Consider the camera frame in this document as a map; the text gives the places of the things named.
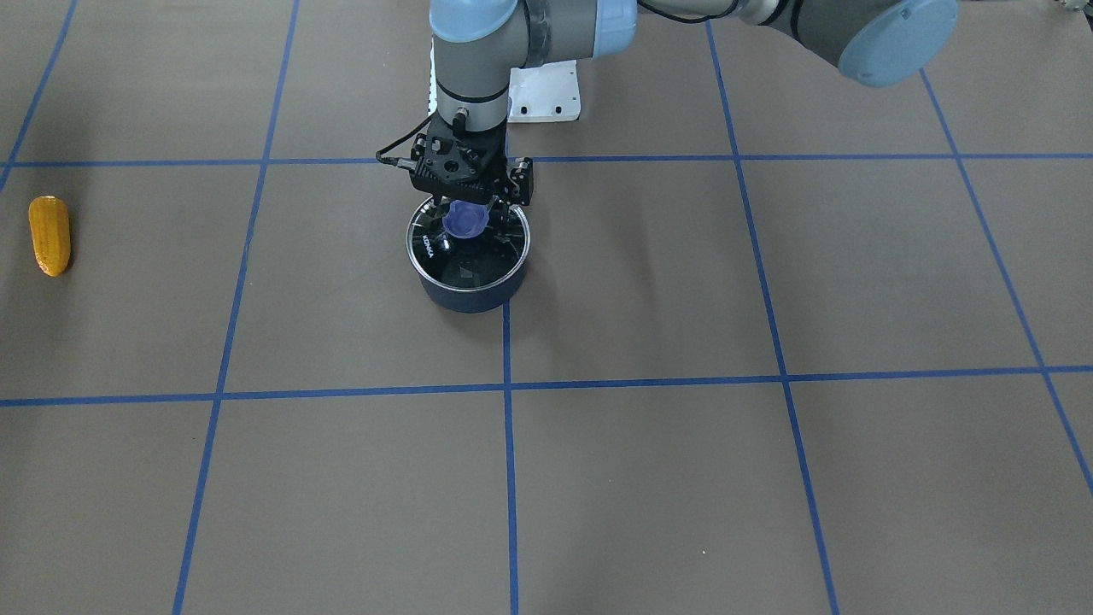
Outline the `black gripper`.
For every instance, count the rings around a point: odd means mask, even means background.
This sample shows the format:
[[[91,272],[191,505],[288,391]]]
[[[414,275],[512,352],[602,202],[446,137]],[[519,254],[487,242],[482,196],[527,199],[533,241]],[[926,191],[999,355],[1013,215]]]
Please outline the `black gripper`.
[[[487,224],[504,225],[508,201],[505,144],[507,125],[484,132],[457,135],[440,115],[428,117],[427,129],[415,137],[409,172],[414,190],[432,196],[435,214],[447,214],[450,199],[487,205]]]

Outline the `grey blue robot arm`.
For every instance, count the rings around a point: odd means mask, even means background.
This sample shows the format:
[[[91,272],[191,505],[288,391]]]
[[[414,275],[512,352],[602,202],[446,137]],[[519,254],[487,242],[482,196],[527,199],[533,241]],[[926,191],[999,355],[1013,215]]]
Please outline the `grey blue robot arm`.
[[[505,156],[512,70],[626,50],[640,11],[776,29],[869,87],[918,73],[956,28],[956,1],[433,1],[436,108],[393,159],[434,202],[527,206],[534,164]]]

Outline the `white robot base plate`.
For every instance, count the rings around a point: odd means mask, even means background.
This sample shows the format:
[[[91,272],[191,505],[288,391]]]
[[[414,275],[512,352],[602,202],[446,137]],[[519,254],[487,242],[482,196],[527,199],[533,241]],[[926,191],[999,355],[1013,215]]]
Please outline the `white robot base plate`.
[[[571,122],[581,116],[577,61],[513,67],[509,122]]]

